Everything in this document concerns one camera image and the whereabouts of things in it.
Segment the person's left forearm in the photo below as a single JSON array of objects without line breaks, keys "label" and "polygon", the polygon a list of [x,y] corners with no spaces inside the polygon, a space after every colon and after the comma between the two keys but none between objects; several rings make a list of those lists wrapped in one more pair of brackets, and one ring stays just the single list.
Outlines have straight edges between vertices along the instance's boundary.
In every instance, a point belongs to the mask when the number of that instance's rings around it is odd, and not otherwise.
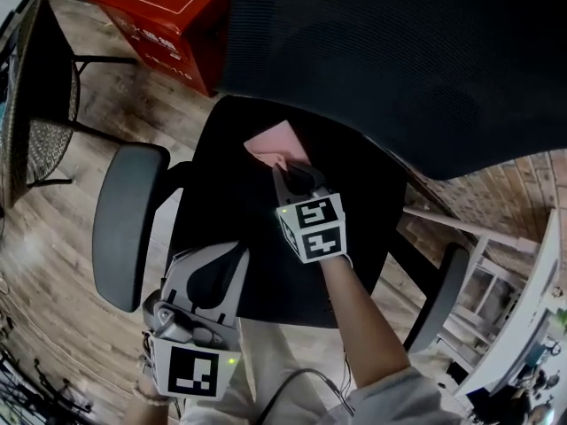
[{"label": "person's left forearm", "polygon": [[172,398],[161,396],[152,382],[136,381],[122,425],[168,425]]}]

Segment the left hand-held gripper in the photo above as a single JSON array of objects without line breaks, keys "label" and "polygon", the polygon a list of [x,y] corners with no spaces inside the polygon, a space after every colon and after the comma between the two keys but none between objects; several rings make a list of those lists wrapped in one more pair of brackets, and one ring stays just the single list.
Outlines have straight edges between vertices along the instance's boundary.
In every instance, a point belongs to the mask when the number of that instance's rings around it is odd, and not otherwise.
[{"label": "left hand-held gripper", "polygon": [[145,299],[144,371],[160,395],[222,399],[242,355],[237,309],[249,261],[243,244],[183,252],[162,293]]}]

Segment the person's right forearm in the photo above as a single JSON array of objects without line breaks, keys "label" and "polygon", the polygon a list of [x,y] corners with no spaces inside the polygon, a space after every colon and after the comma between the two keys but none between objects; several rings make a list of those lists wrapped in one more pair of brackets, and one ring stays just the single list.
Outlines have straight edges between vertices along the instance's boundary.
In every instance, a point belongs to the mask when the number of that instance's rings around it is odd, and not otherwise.
[{"label": "person's right forearm", "polygon": [[370,386],[408,368],[401,341],[347,258],[324,259],[320,265],[356,386]]}]

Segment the woven wicker chair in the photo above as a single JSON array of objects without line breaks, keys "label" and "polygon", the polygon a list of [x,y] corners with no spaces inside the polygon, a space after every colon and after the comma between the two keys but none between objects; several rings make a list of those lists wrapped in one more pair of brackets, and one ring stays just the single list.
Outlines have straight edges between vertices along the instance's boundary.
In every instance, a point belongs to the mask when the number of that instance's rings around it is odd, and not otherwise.
[{"label": "woven wicker chair", "polygon": [[25,0],[24,12],[0,50],[0,202],[11,209],[31,189],[58,185],[50,175],[74,133],[122,140],[77,118],[81,74],[92,63],[133,65],[128,57],[77,55],[49,0]]}]

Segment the person's white trousers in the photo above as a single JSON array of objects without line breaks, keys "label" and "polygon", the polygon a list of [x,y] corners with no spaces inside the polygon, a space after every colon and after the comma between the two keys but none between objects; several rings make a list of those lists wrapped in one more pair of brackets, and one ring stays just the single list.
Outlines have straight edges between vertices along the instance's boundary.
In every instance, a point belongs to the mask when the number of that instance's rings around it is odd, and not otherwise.
[{"label": "person's white trousers", "polygon": [[327,409],[313,380],[330,390],[335,385],[321,372],[299,365],[279,325],[242,319],[240,331],[255,389],[253,425],[337,425],[343,407]]}]

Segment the red printed box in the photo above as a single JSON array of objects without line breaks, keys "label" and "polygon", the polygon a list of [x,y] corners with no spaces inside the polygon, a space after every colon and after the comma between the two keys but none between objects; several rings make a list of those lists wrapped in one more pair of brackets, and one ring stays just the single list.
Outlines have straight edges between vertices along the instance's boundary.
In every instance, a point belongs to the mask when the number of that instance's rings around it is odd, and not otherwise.
[{"label": "red printed box", "polygon": [[229,0],[89,0],[150,68],[212,97],[228,42]]}]

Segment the pink cloth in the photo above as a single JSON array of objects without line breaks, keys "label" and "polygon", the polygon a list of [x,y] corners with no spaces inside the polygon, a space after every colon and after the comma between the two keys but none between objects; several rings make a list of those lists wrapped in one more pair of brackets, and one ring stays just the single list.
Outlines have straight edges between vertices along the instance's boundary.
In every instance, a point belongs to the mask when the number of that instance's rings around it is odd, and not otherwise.
[{"label": "pink cloth", "polygon": [[244,143],[246,150],[269,167],[288,170],[290,162],[311,165],[309,157],[290,123],[285,120]]}]

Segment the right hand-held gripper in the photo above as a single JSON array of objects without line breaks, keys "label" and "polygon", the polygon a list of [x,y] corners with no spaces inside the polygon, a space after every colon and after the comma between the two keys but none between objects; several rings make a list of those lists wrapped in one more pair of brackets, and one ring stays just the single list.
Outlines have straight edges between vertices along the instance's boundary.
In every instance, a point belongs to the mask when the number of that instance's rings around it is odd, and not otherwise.
[{"label": "right hand-held gripper", "polygon": [[346,254],[346,215],[322,172],[289,161],[272,167],[279,206],[276,216],[286,242],[303,264]]}]

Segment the white table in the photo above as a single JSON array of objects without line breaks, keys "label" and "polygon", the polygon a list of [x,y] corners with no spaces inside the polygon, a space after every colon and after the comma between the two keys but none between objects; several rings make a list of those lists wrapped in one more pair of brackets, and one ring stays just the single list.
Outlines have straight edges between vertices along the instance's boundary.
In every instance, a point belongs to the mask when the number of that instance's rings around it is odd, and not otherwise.
[{"label": "white table", "polygon": [[[516,289],[516,297],[511,300],[503,315],[502,325],[492,333],[492,338],[482,335],[482,331],[488,330],[491,325],[481,320],[478,312],[471,312],[457,305],[449,314],[450,320],[466,328],[487,344],[488,349],[485,354],[477,354],[473,359],[468,360],[465,354],[472,352],[470,347],[461,341],[453,344],[444,337],[440,338],[447,353],[453,357],[454,361],[468,370],[468,376],[453,391],[455,397],[484,387],[495,389],[497,383],[504,381],[512,373],[513,364],[520,360],[521,354],[528,350],[528,343],[536,335],[537,327],[545,313],[549,311],[548,301],[551,298],[552,288],[555,286],[556,271],[561,261],[559,212],[556,209],[551,210],[541,243],[535,243],[522,237],[507,236],[489,228],[409,206],[404,208],[404,213],[478,237],[478,242],[470,255],[464,280],[460,283],[461,289],[464,290],[472,275],[478,270],[492,276],[491,283],[477,306],[477,310],[480,310],[485,304],[498,280],[507,282]],[[500,243],[515,251],[533,255],[535,262],[528,279],[522,280],[519,276],[485,257],[484,252],[490,242]]]}]

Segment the black office chair seat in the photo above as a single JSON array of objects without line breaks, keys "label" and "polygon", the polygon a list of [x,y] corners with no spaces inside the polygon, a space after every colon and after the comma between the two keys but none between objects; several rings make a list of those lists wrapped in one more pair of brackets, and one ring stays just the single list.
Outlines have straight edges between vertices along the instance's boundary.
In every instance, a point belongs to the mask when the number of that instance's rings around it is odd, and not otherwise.
[{"label": "black office chair seat", "polygon": [[334,328],[321,268],[300,262],[285,242],[271,170],[245,148],[282,121],[340,194],[348,255],[363,286],[374,289],[402,213],[405,170],[359,132],[268,101],[226,96],[212,109],[183,179],[169,251],[242,242],[250,264],[240,317]]}]

